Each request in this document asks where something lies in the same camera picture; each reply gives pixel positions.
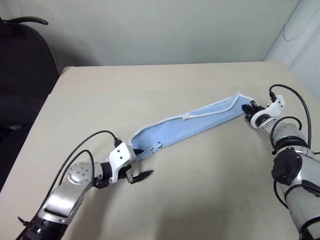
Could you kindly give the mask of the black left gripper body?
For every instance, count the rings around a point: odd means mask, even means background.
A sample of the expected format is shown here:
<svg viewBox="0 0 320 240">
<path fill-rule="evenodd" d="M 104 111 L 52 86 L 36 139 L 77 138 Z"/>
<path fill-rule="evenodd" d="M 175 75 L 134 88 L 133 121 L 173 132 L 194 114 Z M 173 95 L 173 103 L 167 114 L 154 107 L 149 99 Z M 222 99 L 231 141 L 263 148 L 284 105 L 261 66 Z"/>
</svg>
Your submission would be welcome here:
<svg viewBox="0 0 320 240">
<path fill-rule="evenodd" d="M 113 183 L 117 183 L 118 180 L 126 179 L 130 184 L 133 183 L 133 175 L 131 173 L 132 165 L 129 163 L 125 166 L 116 167 L 113 170 Z"/>
</svg>

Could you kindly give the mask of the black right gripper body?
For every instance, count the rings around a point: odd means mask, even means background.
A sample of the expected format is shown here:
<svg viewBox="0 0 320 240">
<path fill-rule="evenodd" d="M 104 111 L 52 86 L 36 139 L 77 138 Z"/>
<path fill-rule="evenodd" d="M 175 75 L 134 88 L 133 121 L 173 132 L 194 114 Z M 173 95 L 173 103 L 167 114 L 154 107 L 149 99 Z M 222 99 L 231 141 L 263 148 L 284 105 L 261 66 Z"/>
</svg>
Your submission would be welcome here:
<svg viewBox="0 0 320 240">
<path fill-rule="evenodd" d="M 250 121 L 251 119 L 252 119 L 252 117 L 256 114 L 256 113 L 258 113 L 258 112 L 260 112 L 260 111 L 262 111 L 262 110 L 264 110 L 265 108 L 264 107 L 262 107 L 262 106 L 258 106 L 258 108 L 252 108 L 252 106 L 251 106 L 251 113 L 244 113 L 245 114 L 245 119 L 246 120 L 248 120 L 248 121 Z"/>
</svg>

